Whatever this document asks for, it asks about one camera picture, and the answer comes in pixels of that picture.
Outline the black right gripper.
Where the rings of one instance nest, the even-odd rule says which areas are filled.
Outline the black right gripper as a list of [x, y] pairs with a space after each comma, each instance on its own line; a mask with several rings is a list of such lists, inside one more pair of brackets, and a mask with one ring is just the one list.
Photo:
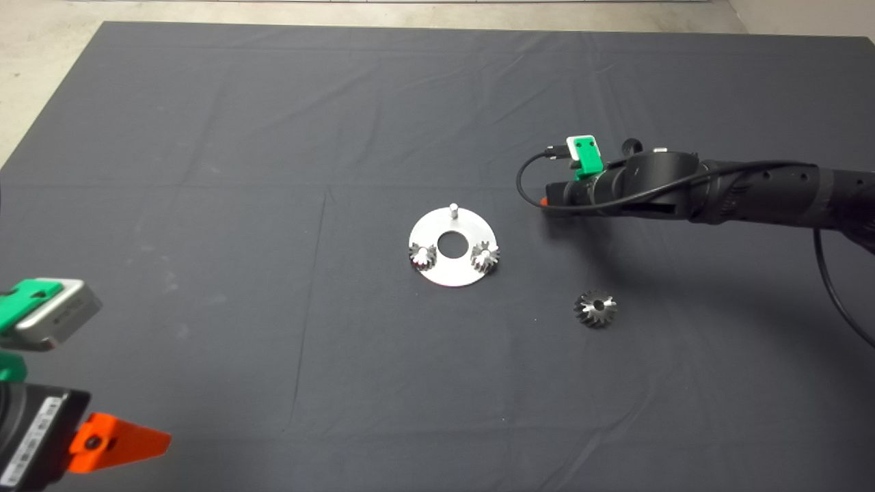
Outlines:
[[618, 200], [623, 195], [622, 170], [607, 170], [599, 175], [593, 175], [584, 180], [566, 182], [550, 182], [545, 187], [545, 197], [539, 200], [539, 206], [546, 208], [545, 214], [555, 216], [619, 216], [621, 206], [600, 208], [590, 212], [559, 210], [562, 206], [594, 206]]

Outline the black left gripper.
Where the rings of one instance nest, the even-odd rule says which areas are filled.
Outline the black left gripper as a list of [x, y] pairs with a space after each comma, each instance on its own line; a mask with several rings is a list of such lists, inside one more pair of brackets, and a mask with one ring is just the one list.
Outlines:
[[66, 473], [89, 474], [163, 456], [169, 433], [94, 412], [84, 390], [1, 384], [1, 489], [43, 491]]

